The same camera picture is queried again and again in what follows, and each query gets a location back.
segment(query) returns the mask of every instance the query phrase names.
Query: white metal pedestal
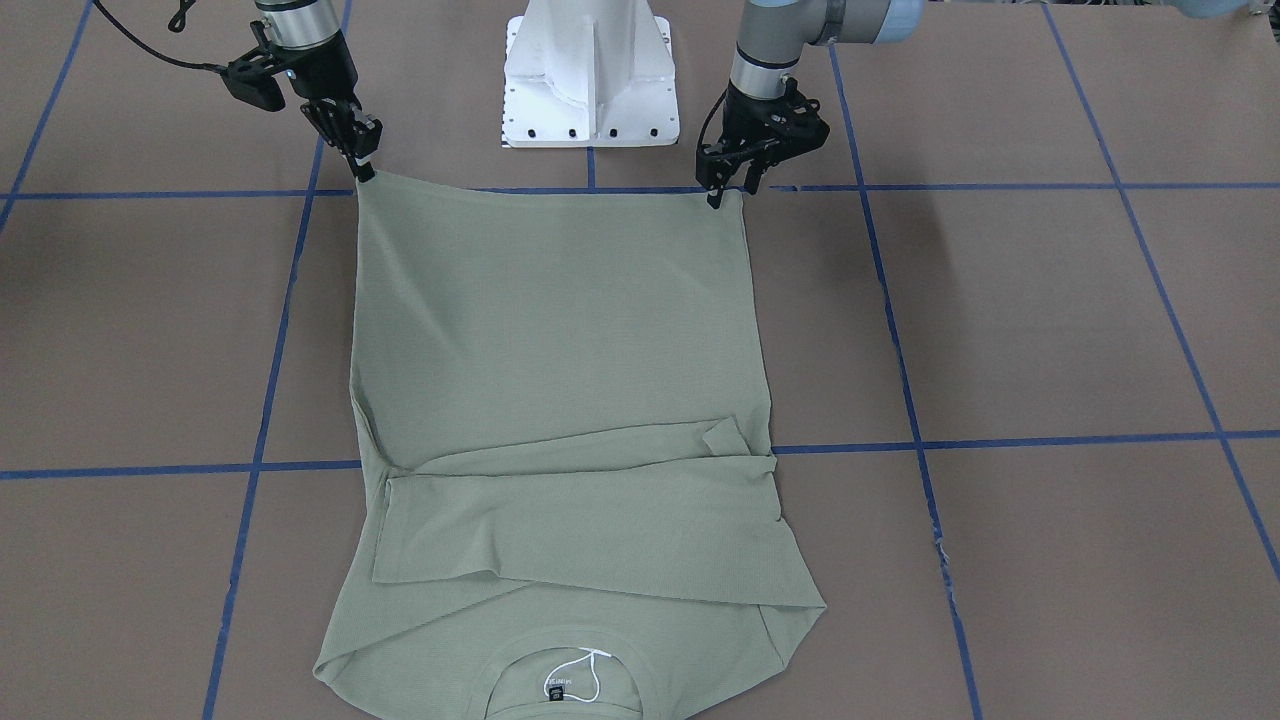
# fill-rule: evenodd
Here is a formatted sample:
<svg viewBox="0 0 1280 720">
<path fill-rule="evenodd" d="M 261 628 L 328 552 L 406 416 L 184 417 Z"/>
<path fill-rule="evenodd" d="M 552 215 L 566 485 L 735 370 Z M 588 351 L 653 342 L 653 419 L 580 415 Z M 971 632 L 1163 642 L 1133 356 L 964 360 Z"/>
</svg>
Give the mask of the white metal pedestal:
<svg viewBox="0 0 1280 720">
<path fill-rule="evenodd" d="M 530 0 L 507 23 L 502 142 L 640 147 L 680 137 L 671 24 L 646 0 Z"/>
</svg>

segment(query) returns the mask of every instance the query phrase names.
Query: brown floor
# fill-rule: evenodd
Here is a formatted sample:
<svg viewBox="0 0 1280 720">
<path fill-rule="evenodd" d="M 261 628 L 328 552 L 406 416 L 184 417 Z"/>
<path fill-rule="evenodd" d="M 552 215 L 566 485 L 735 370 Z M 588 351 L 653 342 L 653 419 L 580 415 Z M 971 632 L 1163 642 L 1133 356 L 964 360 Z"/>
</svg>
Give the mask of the brown floor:
<svg viewBox="0 0 1280 720">
<path fill-rule="evenodd" d="M 741 3 L 654 0 L 684 136 L 594 154 L 499 147 L 524 4 L 355 3 L 378 167 L 694 184 Z M 183 58 L 251 45 L 247 3 L 182 36 L 169 5 L 109 3 Z M 782 500 L 831 610 L 704 717 L 1280 717 L 1266 20 L 931 4 L 836 56 L 800 73 L 831 141 L 748 204 Z M 310 671 L 364 512 L 351 178 L 296 110 L 81 3 L 0 5 L 0 717 L 362 717 Z"/>
</svg>

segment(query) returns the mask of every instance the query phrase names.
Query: grid line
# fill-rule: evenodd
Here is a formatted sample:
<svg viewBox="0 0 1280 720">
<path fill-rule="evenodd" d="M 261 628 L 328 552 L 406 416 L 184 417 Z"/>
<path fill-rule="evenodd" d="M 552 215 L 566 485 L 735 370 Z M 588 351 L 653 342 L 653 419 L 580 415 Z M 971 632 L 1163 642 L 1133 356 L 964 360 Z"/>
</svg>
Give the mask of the grid line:
<svg viewBox="0 0 1280 720">
<path fill-rule="evenodd" d="M 1280 429 L 1226 430 L 1230 439 L 1280 439 Z M 1132 433 L 1115 436 L 1053 436 L 1019 438 L 925 439 L 925 450 L 973 450 L 997 447 L 1064 447 L 1079 445 L 1148 445 L 1160 442 L 1217 441 L 1217 433 Z M 774 455 L 847 455 L 865 452 L 906 452 L 911 441 L 850 442 L 826 445 L 776 445 Z M 288 473 L 296 470 L 358 470 L 360 460 L 285 460 L 262 462 L 212 462 L 191 465 L 116 465 L 97 468 L 41 468 L 0 470 L 3 480 L 44 480 L 67 478 L 120 478 L 132 475 L 202 475 L 227 473 Z"/>
<path fill-rule="evenodd" d="M 586 149 L 586 187 L 595 190 L 595 147 Z"/>
<path fill-rule="evenodd" d="M 1174 310 L 1174 302 L 1169 297 L 1165 282 L 1160 277 L 1160 269 L 1156 266 L 1156 259 L 1151 254 L 1151 247 L 1147 245 L 1147 236 L 1142 232 L 1142 224 L 1138 222 L 1138 214 L 1134 211 L 1133 204 L 1129 201 L 1129 192 L 1125 184 L 1120 182 L 1120 173 L 1116 169 L 1115 159 L 1111 158 L 1111 151 L 1107 149 L 1107 141 L 1102 137 L 1102 127 L 1098 124 L 1098 118 L 1093 113 L 1093 106 L 1089 105 L 1089 99 L 1084 94 L 1084 86 L 1080 83 L 1080 78 L 1075 72 L 1075 64 L 1071 63 L 1071 55 L 1066 50 L 1066 44 L 1062 41 L 1062 35 L 1057 29 L 1057 23 L 1053 22 L 1053 14 L 1050 13 L 1048 5 L 1042 5 L 1041 10 L 1044 13 L 1048 28 L 1053 33 L 1053 41 L 1057 42 L 1057 49 L 1062 54 L 1062 61 L 1066 63 L 1066 72 L 1071 77 L 1071 83 L 1075 86 L 1075 92 L 1080 99 L 1080 104 L 1084 106 L 1084 114 L 1089 118 L 1089 126 L 1093 128 L 1093 136 L 1098 141 L 1098 147 L 1102 150 L 1102 158 L 1106 160 L 1107 169 L 1111 172 L 1111 178 L 1115 181 L 1115 190 L 1120 193 L 1120 201 L 1124 204 L 1125 213 L 1129 215 L 1129 224 L 1133 228 L 1134 237 L 1138 240 L 1138 247 L 1142 249 L 1143 259 L 1147 261 L 1147 269 L 1151 272 L 1151 279 L 1155 282 L 1156 291 L 1160 293 L 1160 301 L 1165 305 L 1165 313 L 1169 315 L 1169 323 L 1172 325 L 1174 334 L 1178 336 L 1178 343 L 1181 346 L 1187 366 L 1190 369 L 1192 377 L 1196 379 L 1196 387 L 1199 389 L 1201 400 L 1204 402 L 1204 410 L 1208 413 L 1210 421 L 1213 424 L 1213 433 L 1217 437 L 1219 443 L 1222 446 L 1222 454 L 1226 456 L 1226 462 L 1231 468 L 1231 475 L 1235 478 L 1235 486 L 1240 491 L 1240 497 L 1244 500 L 1244 506 L 1249 511 L 1249 518 L 1253 520 L 1253 529 L 1258 533 L 1262 548 L 1267 555 L 1267 560 L 1271 562 L 1271 571 L 1275 574 L 1276 580 L 1280 580 L 1280 557 L 1276 556 L 1275 544 L 1272 544 L 1271 537 L 1267 534 L 1267 528 L 1262 521 L 1262 515 L 1258 512 L 1258 506 L 1253 501 L 1253 493 L 1249 491 L 1249 484 L 1244 479 L 1244 473 L 1240 471 L 1239 462 L 1236 462 L 1235 452 L 1231 450 L 1231 442 L 1228 438 L 1226 430 L 1222 428 L 1222 420 L 1217 415 L 1217 409 L 1213 406 L 1213 398 L 1210 396 L 1208 386 L 1204 383 L 1204 377 L 1201 374 L 1199 364 L 1196 363 L 1196 355 L 1192 352 L 1192 346 L 1187 340 L 1187 333 L 1183 332 L 1183 324 L 1178 320 L 1178 313 Z"/>
<path fill-rule="evenodd" d="M 1115 190 L 1116 182 L 936 182 L 868 184 L 771 184 L 780 192 L 938 192 L 955 190 Z M 1280 190 L 1280 182 L 1123 182 L 1125 190 Z"/>
<path fill-rule="evenodd" d="M 13 178 L 13 187 L 4 201 L 4 209 L 0 210 L 0 233 L 9 224 L 9 214 L 13 213 L 18 191 L 22 190 L 23 181 L 27 179 L 27 170 L 31 169 L 31 160 L 36 156 L 36 147 L 40 146 L 40 138 L 45 135 L 45 126 L 49 124 L 49 117 L 54 114 L 54 105 L 58 104 L 58 97 L 63 94 L 63 83 L 67 82 L 67 73 L 70 72 L 72 61 L 76 60 L 76 51 L 79 50 L 81 38 L 84 37 L 84 28 L 88 27 L 88 14 L 92 6 L 92 0 L 84 1 L 79 23 L 76 26 L 76 35 L 72 36 L 72 45 L 67 49 L 67 58 L 63 60 L 61 69 L 58 70 L 58 79 L 54 81 L 54 90 L 49 94 L 49 101 L 45 102 L 44 111 L 40 113 L 36 131 L 31 135 L 31 142 L 27 143 L 27 152 L 22 156 L 22 165 L 18 167 L 18 174 Z"/>
<path fill-rule="evenodd" d="M 317 190 L 317 197 L 349 196 L 349 190 Z M 133 192 L 19 192 L 15 200 L 178 200 L 221 197 L 306 197 L 307 190 L 143 190 Z"/>
<path fill-rule="evenodd" d="M 942 573 L 942 584 L 946 589 L 947 607 L 951 611 L 951 626 L 956 635 L 956 647 L 960 652 L 960 665 L 964 670 L 965 687 L 969 692 L 969 708 L 973 720 L 982 720 L 982 700 L 978 696 L 978 680 L 973 671 L 973 660 L 969 657 L 969 641 L 965 635 L 964 620 L 960 618 L 960 609 L 956 605 L 955 580 L 951 577 L 951 559 L 942 548 L 942 518 L 938 512 L 937 498 L 933 495 L 933 479 L 929 475 L 929 461 L 924 450 L 924 441 L 920 437 L 920 423 L 915 414 L 915 401 L 911 397 L 911 382 L 906 372 L 906 359 L 902 355 L 902 342 L 897 333 L 897 320 L 893 318 L 893 300 L 890 295 L 888 278 L 884 274 L 884 260 L 881 256 L 879 240 L 876 234 L 876 219 L 872 217 L 870 196 L 867 193 L 867 182 L 863 176 L 863 163 L 858 154 L 858 137 L 854 132 L 852 115 L 849 111 L 849 100 L 845 97 L 845 81 L 840 72 L 840 59 L 833 45 L 827 46 L 831 56 L 831 70 L 836 78 L 836 92 L 840 96 L 840 110 L 845 119 L 845 132 L 849 135 L 849 152 L 854 161 L 854 176 L 858 181 L 858 195 L 863 206 L 863 219 L 867 223 L 867 240 L 870 242 L 872 259 L 876 263 L 876 279 L 879 281 L 881 292 L 884 296 L 884 322 L 888 325 L 890 340 L 893 342 L 893 352 L 897 356 L 897 370 L 902 383 L 902 401 L 906 405 L 906 419 L 911 427 L 911 445 L 915 451 L 915 461 L 920 470 L 920 483 L 924 489 L 924 501 L 929 509 L 929 520 L 933 524 L 933 547 L 938 555 L 938 568 Z"/>
<path fill-rule="evenodd" d="M 342 31 L 346 32 L 351 23 L 352 0 L 347 0 L 342 13 Z M 266 392 L 262 398 L 262 421 L 259 427 L 257 441 L 253 447 L 253 464 L 262 462 L 266 454 L 266 438 L 271 427 L 271 411 L 275 407 L 275 391 L 280 377 L 280 366 L 284 361 L 284 343 L 289 333 L 289 310 L 293 304 L 293 290 L 298 282 L 298 266 L 302 261 L 302 251 L 306 249 L 307 231 L 311 225 L 311 210 L 315 206 L 316 187 L 320 182 L 320 165 L 324 160 L 324 138 L 316 137 L 315 152 L 311 159 L 311 176 L 307 181 L 306 201 L 302 205 L 302 218 L 298 220 L 298 236 L 293 246 L 293 260 L 289 264 L 289 279 L 284 288 L 284 301 L 280 306 L 280 323 L 276 329 L 275 348 L 271 355 L 271 372 L 266 380 Z M 253 519 L 253 505 L 257 498 L 257 486 L 261 470 L 255 469 L 248 475 L 244 486 L 244 505 L 241 509 L 239 528 L 236 533 L 236 550 L 232 555 L 232 570 L 227 582 L 227 596 L 223 601 L 223 616 L 218 628 L 218 643 L 214 647 L 214 660 L 209 670 L 209 687 L 205 691 L 205 706 L 201 714 L 202 720 L 212 720 L 218 703 L 218 689 L 223 676 L 223 662 L 227 659 L 227 643 L 230 638 L 232 619 L 236 611 L 236 597 L 239 592 L 241 569 L 244 565 L 244 550 L 248 544 L 250 524 Z"/>
</svg>

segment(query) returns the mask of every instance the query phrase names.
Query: olive green t-shirt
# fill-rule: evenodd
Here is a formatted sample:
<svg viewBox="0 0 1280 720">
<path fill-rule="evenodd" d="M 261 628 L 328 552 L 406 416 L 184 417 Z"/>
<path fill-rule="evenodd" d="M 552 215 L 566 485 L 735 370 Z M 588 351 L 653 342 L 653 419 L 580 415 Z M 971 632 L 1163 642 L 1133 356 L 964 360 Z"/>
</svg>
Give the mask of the olive green t-shirt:
<svg viewBox="0 0 1280 720">
<path fill-rule="evenodd" d="M 823 610 L 741 199 L 360 184 L 367 516 L 315 674 L 392 720 L 678 720 Z"/>
</svg>

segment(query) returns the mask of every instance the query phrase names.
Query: blue tape line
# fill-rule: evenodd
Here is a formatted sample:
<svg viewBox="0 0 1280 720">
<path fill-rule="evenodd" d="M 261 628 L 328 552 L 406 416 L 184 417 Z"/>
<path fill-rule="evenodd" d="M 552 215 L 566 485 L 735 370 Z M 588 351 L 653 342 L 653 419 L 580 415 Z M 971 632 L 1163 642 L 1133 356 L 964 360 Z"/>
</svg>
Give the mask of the blue tape line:
<svg viewBox="0 0 1280 720">
<path fill-rule="evenodd" d="M 150 190 L 140 192 L 19 192 L 17 200 L 174 200 L 205 197 L 305 197 L 306 190 Z"/>
<path fill-rule="evenodd" d="M 0 480 L 64 478 L 127 478 L 140 475 L 216 475 L 228 473 L 283 473 L 291 470 L 358 470 L 360 460 L 293 460 L 284 462 L 214 462 L 204 465 L 122 465 L 115 468 L 50 468 L 0 470 Z"/>
<path fill-rule="evenodd" d="M 297 470 L 358 470 L 360 460 L 287 460 L 278 462 L 261 462 L 259 470 L 264 473 L 292 473 Z"/>
<path fill-rule="evenodd" d="M 951 182 L 916 184 L 869 184 L 872 192 L 965 191 L 965 190 L 1114 190 L 1108 182 Z"/>
<path fill-rule="evenodd" d="M 58 478 L 123 478 L 137 475 L 210 475 L 218 473 L 250 473 L 252 462 L 214 465 L 146 465 L 122 468 L 65 468 L 49 470 L 0 470 L 0 480 L 44 480 Z"/>
<path fill-rule="evenodd" d="M 1080 85 L 1080 78 L 1075 73 L 1075 64 L 1071 63 L 1071 55 L 1066 50 L 1062 35 L 1057 31 L 1057 23 L 1053 22 L 1053 14 L 1050 13 L 1048 5 L 1042 5 L 1041 10 L 1043 10 L 1044 19 L 1048 22 L 1048 28 L 1053 33 L 1053 41 L 1057 42 L 1057 49 L 1062 54 L 1062 61 L 1066 63 L 1066 72 L 1071 76 L 1071 83 L 1075 86 L 1075 94 L 1080 97 L 1080 104 L 1084 106 L 1084 114 L 1089 118 L 1089 126 L 1093 128 L 1093 136 L 1098 140 L 1098 147 L 1102 150 L 1102 159 L 1106 160 L 1107 169 L 1111 172 L 1111 178 L 1115 181 L 1115 190 L 1120 193 L 1120 201 L 1124 204 L 1124 210 L 1129 215 L 1129 224 L 1133 227 L 1134 237 L 1138 238 L 1138 247 L 1142 249 L 1142 256 L 1147 261 L 1147 270 L 1151 272 L 1151 279 L 1156 283 L 1156 290 L 1160 293 L 1160 301 L 1165 305 L 1165 313 L 1169 315 L 1169 323 L 1174 328 L 1174 334 L 1178 336 L 1178 345 L 1183 348 L 1183 357 L 1185 357 L 1187 366 L 1190 368 L 1192 377 L 1196 379 L 1196 388 L 1199 391 L 1201 400 L 1204 402 L 1204 410 L 1208 413 L 1210 421 L 1213 423 L 1213 432 L 1219 443 L 1222 446 L 1222 454 L 1226 456 L 1226 462 L 1231 468 L 1231 474 L 1235 477 L 1235 486 L 1240 491 L 1244 506 L 1248 509 L 1249 518 L 1253 520 L 1253 528 L 1257 530 L 1258 539 L 1262 542 L 1267 560 L 1271 562 L 1271 571 L 1275 574 L 1276 580 L 1280 580 L 1280 556 L 1276 556 L 1275 544 L 1271 542 L 1271 536 L 1267 534 L 1267 528 L 1262 523 L 1262 515 L 1258 512 L 1258 506 L 1253 501 L 1253 493 L 1249 491 L 1249 486 L 1244 480 L 1244 474 L 1240 471 L 1240 465 L 1235 460 L 1235 452 L 1231 450 L 1231 443 L 1228 438 L 1226 430 L 1222 428 L 1222 420 L 1219 418 L 1217 409 L 1213 406 L 1213 398 L 1210 397 L 1208 386 L 1204 383 L 1199 365 L 1196 363 L 1196 356 L 1192 354 L 1190 343 L 1187 341 L 1187 334 L 1183 332 L 1183 324 L 1178 320 L 1178 314 L 1174 311 L 1174 304 L 1169 297 L 1169 292 L 1165 290 L 1165 282 L 1160 277 L 1160 269 L 1156 266 L 1156 259 L 1151 254 L 1151 247 L 1147 245 L 1147 236 L 1142 232 L 1142 225 L 1138 223 L 1138 214 L 1134 211 L 1133 204 L 1129 201 L 1129 192 L 1125 190 L 1124 183 L 1120 182 L 1120 173 L 1116 170 L 1115 160 L 1111 158 L 1107 142 L 1102 137 L 1102 128 L 1098 124 L 1097 115 L 1093 114 L 1089 99 L 1084 95 L 1084 86 Z"/>
<path fill-rule="evenodd" d="M 595 190 L 595 147 L 586 149 L 586 187 Z"/>
<path fill-rule="evenodd" d="M 1280 439 L 1280 430 L 1228 430 L 1231 439 Z"/>
<path fill-rule="evenodd" d="M 906 359 L 902 355 L 902 341 L 897 333 L 897 320 L 893 318 L 893 301 L 890 296 L 888 278 L 884 274 L 884 261 L 881 256 L 879 240 L 876 234 L 876 220 L 872 217 L 870 197 L 867 195 L 867 182 L 863 177 L 863 163 L 858 154 L 858 136 L 854 132 L 852 115 L 849 111 L 849 100 L 845 97 L 845 79 L 840 72 L 840 60 L 836 56 L 836 47 L 827 47 L 831 55 L 831 70 L 836 77 L 836 91 L 840 95 L 840 109 L 845 117 L 845 132 L 849 135 L 849 151 L 854 160 L 854 176 L 858 179 L 858 195 L 863 205 L 863 219 L 867 222 L 867 237 L 870 241 L 872 258 L 876 261 L 876 279 L 879 281 L 881 292 L 884 296 L 884 320 L 888 324 L 888 334 L 893 342 L 893 352 L 897 355 L 897 372 L 902 382 L 902 401 L 906 404 L 906 419 L 911 425 L 911 443 L 915 450 L 915 461 L 920 469 L 920 482 L 924 487 L 924 500 L 929 509 L 929 520 L 933 523 L 933 546 L 938 555 L 938 568 L 942 571 L 942 584 L 946 588 L 947 607 L 951 611 L 951 626 L 956 635 L 956 647 L 960 651 L 960 665 L 964 670 L 965 687 L 969 691 L 969 708 L 973 720 L 982 720 L 982 701 L 978 697 L 978 682 L 974 678 L 973 660 L 969 656 L 969 639 L 965 635 L 964 621 L 960 619 L 960 610 L 956 606 L 955 580 L 951 577 L 951 560 L 942 548 L 942 518 L 938 514 L 938 503 L 933 495 L 933 480 L 929 477 L 929 462 L 925 457 L 924 443 L 920 438 L 920 423 L 915 413 L 915 401 L 911 397 L 911 382 L 906 372 Z"/>
<path fill-rule="evenodd" d="M 351 12 L 351 0 L 347 3 L 347 13 Z M 298 264 L 302 260 L 302 250 L 306 247 L 307 228 L 311 224 L 311 209 L 315 206 L 316 183 L 320 181 L 320 161 L 324 158 L 325 143 L 316 138 L 315 158 L 311 161 L 311 179 L 307 182 L 306 202 L 302 205 L 302 219 L 298 222 L 298 236 L 293 245 L 293 261 L 289 265 L 289 282 L 284 288 L 284 304 L 280 309 L 280 324 L 275 333 L 275 351 L 271 355 L 271 372 L 266 379 L 266 393 L 262 398 L 262 421 L 257 430 L 257 442 L 253 447 L 253 464 L 262 462 L 266 452 L 266 436 L 271 427 L 271 410 L 275 406 L 275 389 L 280 377 L 280 365 L 284 359 L 284 341 L 289 332 L 289 309 L 293 304 L 293 288 L 298 281 Z M 250 521 L 253 518 L 253 502 L 257 498 L 257 482 L 261 473 L 250 473 L 248 483 L 244 487 L 244 506 L 241 510 L 239 530 L 236 534 L 236 552 L 232 556 L 232 573 L 228 580 L 227 598 L 223 601 L 223 618 L 218 629 L 218 644 L 214 648 L 214 664 L 209 671 L 209 689 L 205 693 L 204 720 L 212 720 L 214 706 L 218 702 L 218 687 L 223 675 L 223 661 L 227 657 L 227 639 L 230 635 L 232 616 L 236 611 L 236 593 L 239 591 L 241 568 L 244 562 L 244 547 L 248 543 Z"/>
<path fill-rule="evenodd" d="M 696 186 L 690 187 L 475 187 L 479 192 L 498 192 L 507 195 L 690 195 L 707 192 Z"/>
<path fill-rule="evenodd" d="M 1126 182 L 1125 190 L 1277 190 L 1280 182 Z"/>
<path fill-rule="evenodd" d="M 45 110 L 40 114 L 40 120 L 36 123 L 36 132 L 31 135 L 31 142 L 27 143 L 27 152 L 22 156 L 18 176 L 13 178 L 13 188 L 9 191 L 9 199 L 5 200 L 4 209 L 0 210 L 0 232 L 4 232 L 5 225 L 9 224 L 9 214 L 13 213 L 13 204 L 17 201 L 17 195 L 22 190 L 23 181 L 27 179 L 27 170 L 31 169 L 31 160 L 36 156 L 36 147 L 40 145 L 40 138 L 45 135 L 45 126 L 49 124 L 49 117 L 54 113 L 54 105 L 58 104 L 58 97 L 63 92 L 63 83 L 67 82 L 67 73 L 70 72 L 76 51 L 79 50 L 81 38 L 84 37 L 84 28 L 88 26 L 88 14 L 92 8 L 92 3 L 86 0 L 84 9 L 81 10 L 79 23 L 76 24 L 76 35 L 72 36 L 72 46 L 67 50 L 67 58 L 63 59 L 61 69 L 58 70 L 58 79 L 54 82 L 54 90 L 49 94 Z"/>
<path fill-rule="evenodd" d="M 1060 436 L 997 439 L 934 439 L 924 441 L 925 450 L 973 450 L 984 447 L 1069 447 L 1078 445 L 1129 445 L 1156 442 L 1193 442 L 1217 439 L 1217 433 L 1149 433 L 1117 436 Z"/>
<path fill-rule="evenodd" d="M 1231 439 L 1280 439 L 1280 429 L 1228 430 Z M 1064 447 L 1079 445 L 1142 445 L 1157 442 L 1196 442 L 1217 439 L 1217 433 L 1130 433 L 1114 436 L 1052 436 L 987 439 L 927 439 L 924 450 L 973 450 L 996 447 Z M 852 442 L 829 445 L 778 445 L 774 455 L 824 455 L 858 452 L 905 452 L 914 442 Z M 360 460 L 288 460 L 275 462 L 220 462 L 207 465 L 125 465 L 114 468 L 52 468 L 0 470 L 0 480 L 56 478 L 118 478 L 131 475 L 205 475 L 219 473 L 284 473 L 294 470 L 358 470 Z"/>
<path fill-rule="evenodd" d="M 774 455 L 826 455 L 837 452 L 902 452 L 915 450 L 913 442 L 854 442 L 845 445 L 776 445 Z"/>
<path fill-rule="evenodd" d="M 516 195 L 576 195 L 584 192 L 632 193 L 632 195 L 684 195 L 701 192 L 692 186 L 649 186 L 649 187 L 599 187 L 595 184 L 594 147 L 588 161 L 588 187 L 481 187 L 483 192 L 507 192 Z M 1220 183 L 1124 183 L 1126 190 L 1280 190 L 1280 183 L 1268 182 L 1220 182 Z M 778 192 L 858 192 L 856 184 L 772 184 Z M 1001 191 L 1001 190 L 1115 190 L 1115 183 L 914 183 L 914 184 L 868 184 L 870 192 L 943 192 L 943 191 Z M 316 197 L 351 197 L 351 188 L 326 188 L 315 191 Z M 0 200 L 173 200 L 173 199 L 218 199 L 218 197 L 305 197 L 306 190 L 151 190 L 124 192 L 14 192 L 0 193 Z"/>
</svg>

